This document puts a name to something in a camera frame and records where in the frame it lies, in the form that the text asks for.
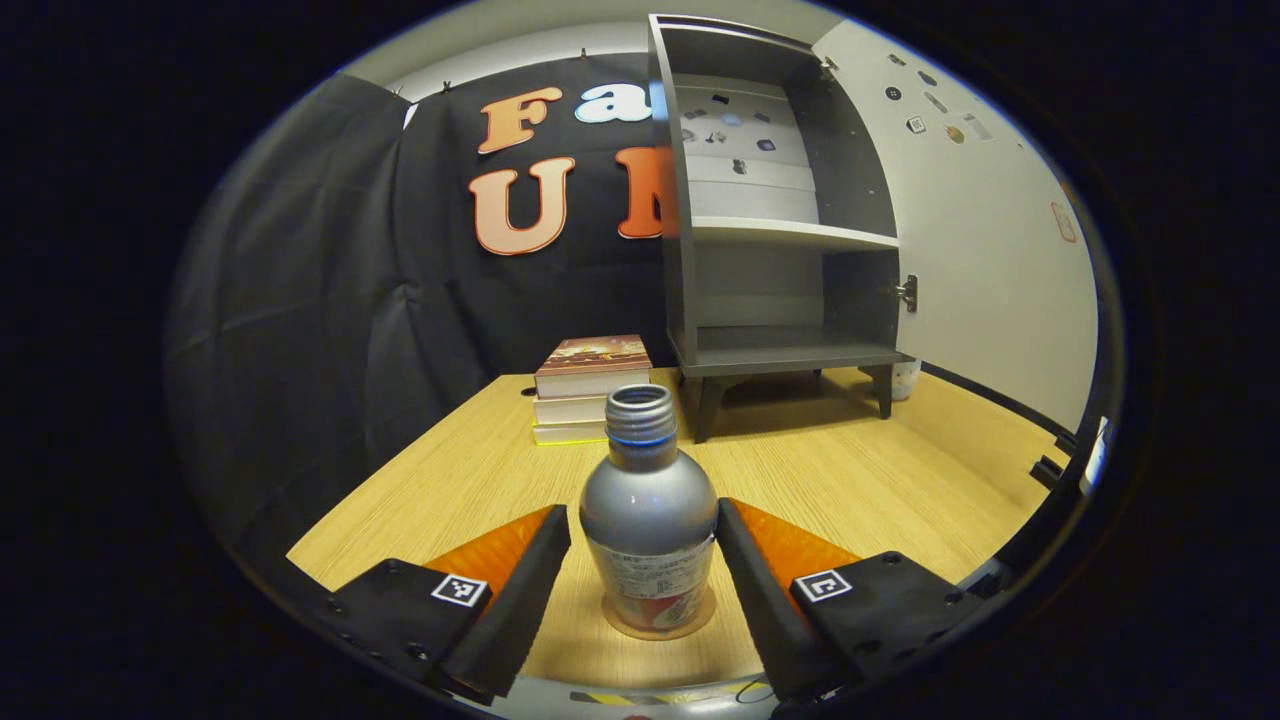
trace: bottle label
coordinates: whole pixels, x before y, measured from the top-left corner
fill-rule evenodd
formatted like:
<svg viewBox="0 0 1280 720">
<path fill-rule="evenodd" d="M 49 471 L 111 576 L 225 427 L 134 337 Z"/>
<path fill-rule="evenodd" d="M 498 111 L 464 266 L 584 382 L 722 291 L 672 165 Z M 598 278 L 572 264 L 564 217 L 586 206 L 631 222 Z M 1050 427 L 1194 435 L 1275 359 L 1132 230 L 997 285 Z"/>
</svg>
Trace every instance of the bottle label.
<svg viewBox="0 0 1280 720">
<path fill-rule="evenodd" d="M 698 614 L 714 539 L 713 533 L 667 555 L 626 555 L 590 538 L 586 542 L 618 615 L 641 629 L 666 630 Z"/>
</svg>

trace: silver bottle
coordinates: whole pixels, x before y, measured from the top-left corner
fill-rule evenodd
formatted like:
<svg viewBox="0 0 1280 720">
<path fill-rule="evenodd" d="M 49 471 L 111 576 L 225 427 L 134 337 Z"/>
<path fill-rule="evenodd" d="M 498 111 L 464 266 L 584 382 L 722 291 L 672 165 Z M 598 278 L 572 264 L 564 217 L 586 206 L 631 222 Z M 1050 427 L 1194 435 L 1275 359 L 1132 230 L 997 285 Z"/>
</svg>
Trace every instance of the silver bottle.
<svg viewBox="0 0 1280 720">
<path fill-rule="evenodd" d="M 609 456 L 586 480 L 579 518 L 618 616 L 668 632 L 703 602 L 716 532 L 716 489 L 676 448 L 671 391 L 626 386 L 605 402 Z"/>
</svg>

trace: cork coaster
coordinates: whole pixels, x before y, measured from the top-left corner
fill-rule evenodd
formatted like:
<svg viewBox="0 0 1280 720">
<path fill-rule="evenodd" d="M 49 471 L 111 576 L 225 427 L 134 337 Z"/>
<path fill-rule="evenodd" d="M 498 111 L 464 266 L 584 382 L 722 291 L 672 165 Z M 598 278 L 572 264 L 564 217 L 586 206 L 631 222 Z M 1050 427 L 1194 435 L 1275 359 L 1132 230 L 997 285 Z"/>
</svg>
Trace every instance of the cork coaster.
<svg viewBox="0 0 1280 720">
<path fill-rule="evenodd" d="M 604 610 L 604 619 L 613 625 L 614 630 L 622 633 L 623 635 L 641 641 L 673 641 L 676 638 L 696 633 L 703 625 L 710 621 L 712 615 L 716 614 L 716 592 L 712 591 L 712 588 L 707 588 L 703 592 L 703 602 L 698 607 L 698 614 L 694 615 L 694 619 L 669 630 L 641 630 L 627 625 L 626 621 L 618 615 L 618 611 L 613 609 L 613 603 L 609 602 L 609 596 L 604 596 L 604 598 L 600 600 L 600 607 Z"/>
</svg>

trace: stack of books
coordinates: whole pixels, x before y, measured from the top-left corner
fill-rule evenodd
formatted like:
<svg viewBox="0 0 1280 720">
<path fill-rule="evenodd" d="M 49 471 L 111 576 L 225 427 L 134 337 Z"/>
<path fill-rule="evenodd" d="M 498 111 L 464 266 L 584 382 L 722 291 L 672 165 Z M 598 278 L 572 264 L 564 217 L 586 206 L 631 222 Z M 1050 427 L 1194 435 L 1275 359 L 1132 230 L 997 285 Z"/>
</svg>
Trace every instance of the stack of books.
<svg viewBox="0 0 1280 720">
<path fill-rule="evenodd" d="M 534 373 L 534 442 L 600 442 L 604 402 L 622 386 L 649 382 L 649 354 L 640 336 L 566 340 Z"/>
</svg>

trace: wooden tabletop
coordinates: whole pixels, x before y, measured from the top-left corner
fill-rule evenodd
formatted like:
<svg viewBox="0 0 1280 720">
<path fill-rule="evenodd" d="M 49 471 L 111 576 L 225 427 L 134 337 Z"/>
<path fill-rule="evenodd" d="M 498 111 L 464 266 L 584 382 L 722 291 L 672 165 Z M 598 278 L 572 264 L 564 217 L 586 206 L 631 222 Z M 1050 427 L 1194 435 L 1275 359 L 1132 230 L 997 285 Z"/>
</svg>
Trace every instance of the wooden tabletop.
<svg viewBox="0 0 1280 720">
<path fill-rule="evenodd" d="M 676 372 L 653 382 L 675 388 Z M 605 443 L 538 447 L 531 375 L 503 375 L 406 447 L 289 551 L 329 589 L 387 557 L 433 557 L 549 503 L 570 514 L 571 547 L 521 674 L 602 687 L 655 688 L 741 678 L 762 665 L 723 556 L 719 607 L 690 637 L 622 635 L 600 612 L 577 503 Z M 870 378 L 852 369 L 758 379 L 726 395 L 709 441 L 694 445 L 676 393 L 678 445 L 722 497 L 736 497 L 861 556 L 904 552 L 951 582 L 986 561 L 1044 500 L 1028 474 L 1066 456 L 1023 418 L 932 375 L 878 418 Z"/>
</svg>

